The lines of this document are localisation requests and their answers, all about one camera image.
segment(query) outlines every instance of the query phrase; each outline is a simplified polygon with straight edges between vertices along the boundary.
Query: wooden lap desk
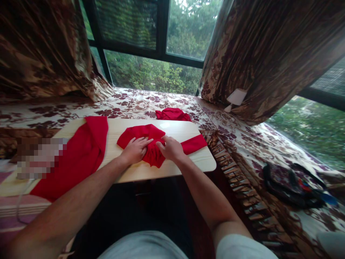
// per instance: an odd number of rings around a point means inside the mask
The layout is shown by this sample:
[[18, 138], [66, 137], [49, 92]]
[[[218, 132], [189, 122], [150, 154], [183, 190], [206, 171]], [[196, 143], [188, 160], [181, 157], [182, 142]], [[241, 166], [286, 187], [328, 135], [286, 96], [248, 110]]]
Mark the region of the wooden lap desk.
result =
[[[54, 136], [54, 138], [71, 138], [77, 129], [84, 123], [84, 119], [71, 121], [63, 127]], [[109, 130], [107, 135], [106, 152], [99, 169], [121, 154], [123, 149], [120, 148], [116, 142], [126, 128], [147, 124], [153, 124], [160, 130], [163, 130], [166, 135], [175, 138], [179, 142], [183, 142], [200, 134], [198, 127], [192, 122], [108, 119]], [[207, 146], [190, 154], [189, 157], [203, 172], [209, 172], [216, 169], [216, 161]], [[180, 174], [181, 172], [178, 167], [170, 160], [165, 160], [161, 168], [157, 168], [156, 166], [150, 167], [148, 163], [141, 161], [137, 164], [131, 165], [115, 183], [141, 181]], [[5, 181], [2, 182], [0, 185], [0, 196], [15, 196], [19, 195], [24, 190], [28, 180], [19, 180], [16, 177], [17, 171], [14, 171]], [[24, 194], [29, 194], [38, 182], [39, 180], [33, 182]]]

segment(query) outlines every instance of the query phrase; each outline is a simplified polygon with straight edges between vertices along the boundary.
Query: bag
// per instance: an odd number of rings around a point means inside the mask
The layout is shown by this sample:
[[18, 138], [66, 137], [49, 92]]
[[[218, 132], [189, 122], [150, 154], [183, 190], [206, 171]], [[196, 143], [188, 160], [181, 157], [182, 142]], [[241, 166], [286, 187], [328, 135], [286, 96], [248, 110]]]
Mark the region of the bag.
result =
[[268, 163], [263, 168], [263, 178], [267, 191], [289, 205], [307, 209], [325, 204], [321, 194], [326, 185], [299, 164], [287, 169]]

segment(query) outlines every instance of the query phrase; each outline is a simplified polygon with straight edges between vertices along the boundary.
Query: red cloth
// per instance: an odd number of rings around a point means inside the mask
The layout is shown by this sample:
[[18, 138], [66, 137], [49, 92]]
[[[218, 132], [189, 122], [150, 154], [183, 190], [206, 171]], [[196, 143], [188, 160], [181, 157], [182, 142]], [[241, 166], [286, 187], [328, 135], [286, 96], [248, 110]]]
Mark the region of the red cloth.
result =
[[[160, 168], [165, 160], [165, 157], [159, 150], [158, 146], [156, 145], [156, 142], [159, 141], [164, 145], [165, 142], [161, 139], [164, 135], [164, 131], [161, 131], [152, 124], [145, 126], [135, 126], [127, 128], [119, 137], [117, 144], [124, 149], [130, 142], [130, 140], [134, 137], [148, 137], [148, 139], [153, 138], [153, 141], [147, 146], [147, 152], [143, 157], [143, 161], [148, 162], [150, 166], [155, 165], [156, 167]], [[201, 149], [202, 147], [207, 146], [207, 142], [205, 141], [204, 137], [200, 134], [196, 137], [182, 142], [181, 145], [184, 153], [186, 155], [189, 155]]]
[[156, 111], [157, 119], [168, 121], [191, 121], [188, 114], [179, 108], [166, 108], [163, 111]]
[[53, 174], [41, 179], [30, 194], [53, 202], [98, 169], [105, 154], [107, 117], [91, 116], [85, 120], [67, 142]]

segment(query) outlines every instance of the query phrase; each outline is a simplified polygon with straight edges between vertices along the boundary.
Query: patterned bed sheet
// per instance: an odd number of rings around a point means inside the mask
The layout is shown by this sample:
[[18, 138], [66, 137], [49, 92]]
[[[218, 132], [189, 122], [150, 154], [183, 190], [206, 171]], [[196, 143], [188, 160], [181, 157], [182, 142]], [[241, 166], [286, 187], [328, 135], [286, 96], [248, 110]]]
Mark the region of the patterned bed sheet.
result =
[[262, 168], [266, 162], [286, 168], [291, 163], [299, 163], [313, 175], [330, 168], [268, 124], [248, 126], [235, 117], [224, 114], [224, 107], [217, 107], [201, 99], [197, 101], [218, 128], [219, 140], [302, 254], [306, 258], [327, 258], [317, 240], [317, 234], [328, 231], [345, 232], [344, 206], [341, 210], [331, 206], [297, 210], [285, 205], [265, 190]]
[[87, 97], [33, 99], [2, 105], [0, 109], [0, 158], [16, 151], [16, 138], [52, 137], [70, 121], [86, 116], [155, 119], [156, 110], [180, 108], [188, 113], [200, 131], [217, 128], [203, 112], [195, 96], [115, 87], [115, 95], [93, 103]]

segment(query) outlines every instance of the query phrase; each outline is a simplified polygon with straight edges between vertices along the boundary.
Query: curtain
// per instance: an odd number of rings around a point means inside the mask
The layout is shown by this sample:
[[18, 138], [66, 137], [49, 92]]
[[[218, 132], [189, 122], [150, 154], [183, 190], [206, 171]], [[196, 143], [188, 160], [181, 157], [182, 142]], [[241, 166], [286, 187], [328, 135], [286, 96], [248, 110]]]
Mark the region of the curtain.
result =
[[229, 105], [249, 125], [264, 122], [345, 54], [345, 2], [224, 0], [205, 58], [203, 99]]
[[94, 102], [114, 94], [95, 66], [78, 0], [0, 3], [0, 102], [81, 90]]

